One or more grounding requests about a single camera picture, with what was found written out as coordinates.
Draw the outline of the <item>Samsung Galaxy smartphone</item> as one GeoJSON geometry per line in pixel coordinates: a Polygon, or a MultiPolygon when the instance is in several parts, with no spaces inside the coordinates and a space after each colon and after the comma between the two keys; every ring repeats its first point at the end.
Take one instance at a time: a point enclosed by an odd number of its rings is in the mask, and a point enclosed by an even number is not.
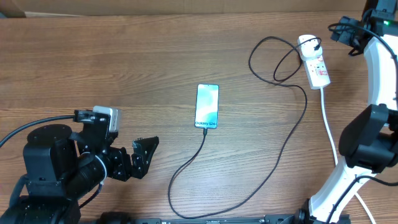
{"type": "Polygon", "coordinates": [[[218,126],[219,86],[198,84],[195,127],[216,129],[218,126]]]}

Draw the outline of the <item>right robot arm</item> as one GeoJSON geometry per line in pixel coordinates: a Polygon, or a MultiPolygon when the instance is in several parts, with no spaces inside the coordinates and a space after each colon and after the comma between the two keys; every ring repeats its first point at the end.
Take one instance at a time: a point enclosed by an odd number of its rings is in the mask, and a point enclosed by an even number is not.
{"type": "Polygon", "coordinates": [[[367,1],[361,20],[343,16],[330,24],[331,39],[363,55],[368,66],[368,105],[343,130],[340,158],[322,188],[291,223],[344,223],[341,213],[358,190],[397,164],[397,1],[367,1]]]}

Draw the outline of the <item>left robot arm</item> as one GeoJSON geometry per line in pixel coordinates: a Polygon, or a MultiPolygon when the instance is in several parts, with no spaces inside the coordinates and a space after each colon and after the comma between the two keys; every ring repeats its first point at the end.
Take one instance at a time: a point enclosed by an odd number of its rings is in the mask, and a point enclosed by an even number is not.
{"type": "Polygon", "coordinates": [[[23,149],[26,175],[16,184],[1,223],[78,223],[78,203],[106,178],[143,178],[159,138],[132,142],[133,155],[112,147],[117,133],[100,124],[86,124],[79,133],[64,124],[37,128],[23,149]]]}

